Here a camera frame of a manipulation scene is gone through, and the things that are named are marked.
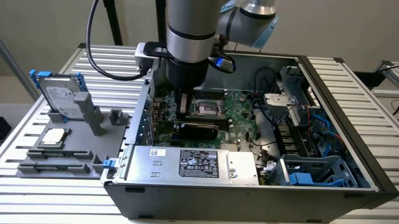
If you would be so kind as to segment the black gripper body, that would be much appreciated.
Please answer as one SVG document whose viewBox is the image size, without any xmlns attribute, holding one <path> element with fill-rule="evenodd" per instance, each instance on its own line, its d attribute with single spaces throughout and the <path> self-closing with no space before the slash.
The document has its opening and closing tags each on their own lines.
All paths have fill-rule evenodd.
<svg viewBox="0 0 399 224">
<path fill-rule="evenodd" d="M 167 60 L 167 79 L 182 90 L 192 90 L 206 80 L 208 60 L 186 63 L 172 58 Z"/>
</svg>

